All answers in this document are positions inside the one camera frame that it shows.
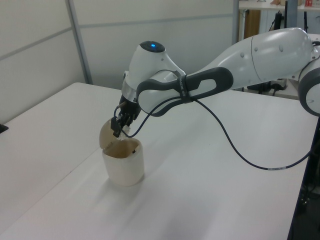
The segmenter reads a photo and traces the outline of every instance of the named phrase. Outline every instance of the white cup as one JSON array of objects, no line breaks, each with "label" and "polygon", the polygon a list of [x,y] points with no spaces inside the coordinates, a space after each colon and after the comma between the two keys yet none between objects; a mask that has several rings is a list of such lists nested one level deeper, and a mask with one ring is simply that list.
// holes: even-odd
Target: white cup
[{"label": "white cup", "polygon": [[145,173],[142,144],[135,138],[116,140],[102,150],[109,178],[118,185],[132,186],[143,179]]}]

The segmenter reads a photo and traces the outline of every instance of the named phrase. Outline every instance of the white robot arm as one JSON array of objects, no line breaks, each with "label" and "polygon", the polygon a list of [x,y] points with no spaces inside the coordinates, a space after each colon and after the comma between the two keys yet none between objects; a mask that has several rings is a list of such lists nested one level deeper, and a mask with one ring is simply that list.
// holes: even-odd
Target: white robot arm
[{"label": "white robot arm", "polygon": [[141,43],[124,73],[118,117],[111,128],[119,136],[142,109],[162,116],[169,109],[226,90],[279,78],[299,81],[301,105],[320,116],[320,46],[300,28],[286,28],[242,40],[203,69],[186,75],[169,58],[163,45]]}]

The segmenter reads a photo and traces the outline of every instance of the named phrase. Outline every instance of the table surface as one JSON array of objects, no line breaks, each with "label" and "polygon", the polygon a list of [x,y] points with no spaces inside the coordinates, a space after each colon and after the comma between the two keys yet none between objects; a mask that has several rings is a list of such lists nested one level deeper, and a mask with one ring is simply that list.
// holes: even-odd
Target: table surface
[{"label": "table surface", "polygon": [[[270,4],[272,0],[257,1],[257,0],[240,0],[239,9],[240,10],[284,10],[284,5],[274,5]],[[320,7],[311,7],[302,5],[298,6],[299,12],[320,12]]]},{"label": "table surface", "polygon": [[5,125],[0,134],[0,234],[99,147],[119,91],[75,83]]}]

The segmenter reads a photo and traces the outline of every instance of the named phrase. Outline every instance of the white table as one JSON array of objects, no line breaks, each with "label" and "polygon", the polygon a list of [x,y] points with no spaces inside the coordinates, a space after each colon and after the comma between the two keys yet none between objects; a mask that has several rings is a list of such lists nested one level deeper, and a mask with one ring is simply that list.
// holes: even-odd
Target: white table
[{"label": "white table", "polygon": [[75,83],[5,125],[0,134],[0,234],[99,147],[119,91]]},{"label": "white table", "polygon": [[[77,106],[84,100],[87,104],[81,111],[83,117],[90,115],[93,133],[73,137],[77,143],[84,138],[97,149],[97,132],[106,115],[113,114],[121,92],[84,84],[63,92],[52,98],[52,106],[57,108],[53,102],[64,94],[69,96],[66,105]],[[281,167],[310,149],[318,118],[296,100],[227,91],[202,101],[220,117],[238,150],[255,164]],[[34,125],[50,112],[49,106],[43,114],[39,112]],[[60,118],[76,124],[71,116],[79,114],[79,109],[64,111]],[[140,114],[132,132],[145,116]],[[65,128],[60,139],[81,129],[78,125]],[[74,170],[68,169],[70,174],[54,188],[48,187],[48,193],[8,227],[0,240],[287,239],[306,161],[282,171],[249,166],[232,150],[217,122],[196,103],[152,117],[137,138],[144,147],[141,183],[119,187],[108,180],[101,149],[88,158],[78,155],[79,166],[74,164]],[[74,145],[69,146],[70,153],[84,147]],[[20,162],[13,158],[11,164]],[[55,164],[59,165],[49,165],[51,174],[57,170]],[[48,163],[39,165],[39,169],[46,168]]]}]

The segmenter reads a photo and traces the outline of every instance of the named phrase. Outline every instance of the cup lid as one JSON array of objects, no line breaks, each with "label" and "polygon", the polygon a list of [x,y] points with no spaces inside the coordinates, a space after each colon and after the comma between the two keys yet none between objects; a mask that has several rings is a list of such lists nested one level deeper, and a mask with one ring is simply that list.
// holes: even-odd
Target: cup lid
[{"label": "cup lid", "polygon": [[102,126],[99,135],[100,148],[106,149],[117,140],[114,131],[111,129],[111,118]]}]

